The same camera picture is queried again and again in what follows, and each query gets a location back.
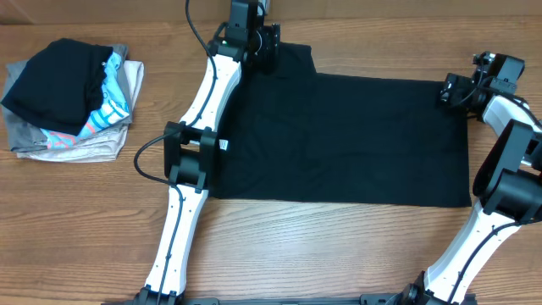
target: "folded clothes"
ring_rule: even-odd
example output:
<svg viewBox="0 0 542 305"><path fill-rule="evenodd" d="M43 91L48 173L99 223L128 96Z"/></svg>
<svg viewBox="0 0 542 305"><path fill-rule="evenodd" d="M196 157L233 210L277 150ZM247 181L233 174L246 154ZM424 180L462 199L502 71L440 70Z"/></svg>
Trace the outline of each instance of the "folded clothes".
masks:
<svg viewBox="0 0 542 305"><path fill-rule="evenodd" d="M124 62L124 70L119 70L119 75L125 73L131 100L130 110L136 106L137 97L143 82L145 66L141 62ZM128 134L128 122L122 121L106 130L96 133L94 136L81 140L73 147L62 150L41 150L34 152L18 152L18 158L32 158L50 162L70 163L93 163L114 161L126 142Z"/></svg>
<svg viewBox="0 0 542 305"><path fill-rule="evenodd" d="M121 44L113 44L110 47L113 48L113 51L115 53L120 55L120 57L122 58L122 62L124 62L128 54L128 47ZM22 71L25 69L27 62L28 60L24 60L18 63L7 65L8 78L6 79L2 98L7 95L11 87L14 85L15 81L19 78ZM120 90L124 94L124 98L130 105L129 109L132 109L133 105L130 98L130 88L124 69L118 69L117 82L119 84ZM12 152L23 153L47 149L47 137L43 134L43 132L41 132L38 127L29 124L5 107L2 107L2 112L6 124L6 129L8 130L8 144ZM130 115L128 116L128 118L123 119L121 123L129 124L131 122L132 120Z"/></svg>
<svg viewBox="0 0 542 305"><path fill-rule="evenodd" d="M64 134L53 130L41 129L47 137L47 148L63 149L72 147L80 140L86 139L97 132L111 127L113 124L130 115L128 103L117 83L117 69L122 64L122 58L113 52L105 64L106 78L102 83L102 107L91 112L91 116L77 136Z"/></svg>
<svg viewBox="0 0 542 305"><path fill-rule="evenodd" d="M76 136L102 106L103 63L112 53L65 38L52 42L28 61L2 105L36 127Z"/></svg>

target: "wood grain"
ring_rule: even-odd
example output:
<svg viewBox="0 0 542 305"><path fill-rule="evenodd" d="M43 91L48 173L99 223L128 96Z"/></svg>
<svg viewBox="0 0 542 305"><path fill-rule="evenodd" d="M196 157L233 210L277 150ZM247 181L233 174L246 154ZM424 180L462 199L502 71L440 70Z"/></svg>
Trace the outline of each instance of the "wood grain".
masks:
<svg viewBox="0 0 542 305"><path fill-rule="evenodd" d="M185 21L182 0L10 0L35 24ZM194 20L227 20L230 1L191 2ZM538 0L272 0L276 20L372 17L541 15Z"/></svg>
<svg viewBox="0 0 542 305"><path fill-rule="evenodd" d="M216 22L196 23L205 39ZM331 19L283 22L287 42L309 44L323 73L443 80L470 75L473 53L527 62L518 94L542 116L542 17ZM99 304L132 298L158 247L167 192L132 167L136 150L177 120L199 87L205 55L182 24L2 26L0 65L60 37L126 43L146 77L119 159L49 164L8 152L0 119L0 304ZM0 70L0 82L6 71ZM469 122L471 178L495 143ZM142 157L161 175L162 149ZM399 291L431 265L468 209L372 204L219 201L203 209L188 270L188 297L355 297ZM523 228L471 286L480 304L542 297L542 230Z"/></svg>

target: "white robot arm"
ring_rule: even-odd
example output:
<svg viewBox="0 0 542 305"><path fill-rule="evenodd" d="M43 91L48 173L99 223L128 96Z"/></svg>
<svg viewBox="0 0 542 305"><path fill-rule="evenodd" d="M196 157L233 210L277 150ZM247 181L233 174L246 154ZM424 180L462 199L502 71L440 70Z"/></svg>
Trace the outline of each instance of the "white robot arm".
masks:
<svg viewBox="0 0 542 305"><path fill-rule="evenodd" d="M521 162L540 170L542 154L539 152L542 126L528 104L513 96L516 80L523 72L523 61L486 53L475 57L474 62L478 63L478 69L471 83L476 83L478 77L478 85L467 89L472 99L456 97L456 100L461 98L461 103L478 114L500 138L474 181L473 192L479 200L467 223L424 274L425 293L445 303L463 302L470 283L495 250L522 224L537 219L542 204L538 176L519 169ZM454 75L449 75L447 80L453 78ZM446 98L447 102L453 102L450 94Z"/></svg>
<svg viewBox="0 0 542 305"><path fill-rule="evenodd" d="M126 305L173 305L185 291L186 265L197 219L208 197L213 161L219 149L227 149L227 142L217 138L220 118L241 81L242 70L270 71L278 57L280 25L263 25L267 7L268 1L232 1L229 22L221 25L207 46L212 57L194 102L179 123L166 125L161 138L164 173L171 185L168 213L145 286ZM223 29L224 37L219 37ZM199 146L199 152L181 147L188 143Z"/></svg>

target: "black folded shirt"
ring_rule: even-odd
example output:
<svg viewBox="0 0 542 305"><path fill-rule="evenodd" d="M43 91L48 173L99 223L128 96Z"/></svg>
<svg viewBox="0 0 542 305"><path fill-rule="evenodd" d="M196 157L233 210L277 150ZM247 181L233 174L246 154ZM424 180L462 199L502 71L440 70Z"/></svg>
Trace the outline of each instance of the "black folded shirt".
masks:
<svg viewBox="0 0 542 305"><path fill-rule="evenodd" d="M437 106L442 86L317 74L310 47L283 44L229 100L211 194L470 206L466 115Z"/></svg>
<svg viewBox="0 0 542 305"><path fill-rule="evenodd" d="M77 136L102 106L112 47L61 39L32 57L2 105L30 124Z"/></svg>

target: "table surface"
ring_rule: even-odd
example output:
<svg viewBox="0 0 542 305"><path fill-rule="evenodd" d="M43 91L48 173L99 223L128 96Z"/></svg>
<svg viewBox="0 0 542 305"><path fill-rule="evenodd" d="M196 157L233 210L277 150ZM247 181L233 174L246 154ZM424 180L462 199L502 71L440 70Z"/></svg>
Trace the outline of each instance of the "table surface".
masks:
<svg viewBox="0 0 542 305"><path fill-rule="evenodd" d="M197 23L205 39L218 23ZM332 19L282 23L308 44L318 72L413 80L470 75L474 53L523 58L518 95L542 117L542 17ZM53 40L125 43L146 76L119 159L50 164L17 159L0 127L0 304L99 304L131 299L158 248L166 187L140 177L136 150L178 120L201 83L205 55L186 24L0 26L0 65ZM0 69L0 82L6 70ZM471 180L495 143L469 121ZM161 175L162 148L142 157ZM188 268L188 297L358 297L395 292L443 253L470 208L208 200ZM480 304L542 297L542 228L522 228L471 285Z"/></svg>

